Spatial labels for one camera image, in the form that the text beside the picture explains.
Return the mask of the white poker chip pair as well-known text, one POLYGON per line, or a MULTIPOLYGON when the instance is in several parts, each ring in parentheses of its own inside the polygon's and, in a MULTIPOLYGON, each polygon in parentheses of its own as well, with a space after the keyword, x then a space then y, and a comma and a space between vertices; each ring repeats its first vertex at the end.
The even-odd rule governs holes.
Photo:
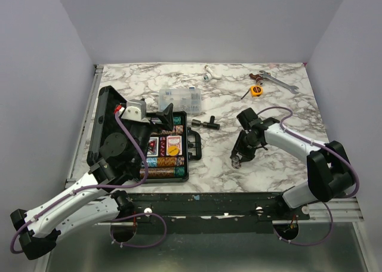
POLYGON ((239 157, 235 156, 231 159, 232 167, 235 169, 239 169, 241 167, 241 160, 239 157))

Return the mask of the red playing card deck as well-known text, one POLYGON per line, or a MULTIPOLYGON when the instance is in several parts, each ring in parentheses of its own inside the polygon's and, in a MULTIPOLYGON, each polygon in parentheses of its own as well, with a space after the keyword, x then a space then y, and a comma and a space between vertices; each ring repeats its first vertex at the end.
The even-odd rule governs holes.
POLYGON ((169 135, 166 138, 166 142, 166 153, 169 146, 178 146, 180 149, 180 154, 178 156, 182 154, 182 137, 180 135, 169 135))

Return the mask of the black poker set case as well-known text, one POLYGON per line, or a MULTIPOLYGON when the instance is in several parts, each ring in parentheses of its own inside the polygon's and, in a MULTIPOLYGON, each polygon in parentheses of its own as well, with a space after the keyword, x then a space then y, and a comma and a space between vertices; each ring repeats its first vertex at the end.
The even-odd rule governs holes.
MULTIPOLYGON (((125 126, 121 116, 126 109, 127 100, 112 86, 104 86, 98 94, 97 108, 87 165, 89 174, 99 184, 123 185, 127 181, 135 183, 145 179, 147 183, 184 182, 189 178, 189 162, 202 157, 201 137, 187 126, 187 114, 184 111, 174 112, 182 117, 184 133, 182 137, 182 154, 186 176, 184 178, 148 179, 148 157, 159 157, 159 138, 169 135, 151 135, 148 144, 137 144, 125 126)), ((147 112, 147 123, 154 125, 158 121, 156 112, 147 112)))

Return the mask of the yellow dealer button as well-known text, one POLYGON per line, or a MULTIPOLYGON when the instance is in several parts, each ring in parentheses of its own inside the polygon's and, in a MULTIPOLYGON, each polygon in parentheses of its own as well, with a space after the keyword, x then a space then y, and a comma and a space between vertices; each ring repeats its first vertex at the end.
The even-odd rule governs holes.
POLYGON ((167 153, 169 156, 178 156, 180 154, 180 149, 178 146, 169 146, 167 153))

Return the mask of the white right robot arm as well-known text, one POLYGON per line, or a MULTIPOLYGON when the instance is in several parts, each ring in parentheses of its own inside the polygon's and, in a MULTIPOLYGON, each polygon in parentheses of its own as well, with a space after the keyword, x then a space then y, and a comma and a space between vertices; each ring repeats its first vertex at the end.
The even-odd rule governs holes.
POLYGON ((258 149, 277 147, 302 161, 307 168, 307 181, 291 187, 276 197, 275 214, 286 220, 303 205, 326 203, 333 198, 353 197, 359 190, 359 177, 350 164, 341 143, 323 143, 309 139, 284 125, 283 120, 262 119, 253 109, 237 115, 242 130, 233 146, 230 159, 238 169, 255 158, 258 149))

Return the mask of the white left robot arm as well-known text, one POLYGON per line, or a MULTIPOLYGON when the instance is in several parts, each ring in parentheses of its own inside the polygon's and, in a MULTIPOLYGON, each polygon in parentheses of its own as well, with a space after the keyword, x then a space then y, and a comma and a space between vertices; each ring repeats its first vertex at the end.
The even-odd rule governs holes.
POLYGON ((29 260, 51 252, 67 233, 100 221, 126 221, 132 206, 127 188, 149 177, 147 150, 153 132, 174 126, 173 105, 146 112, 143 100, 99 102, 88 152, 89 170, 72 186, 38 207, 11 213, 13 254, 29 260))

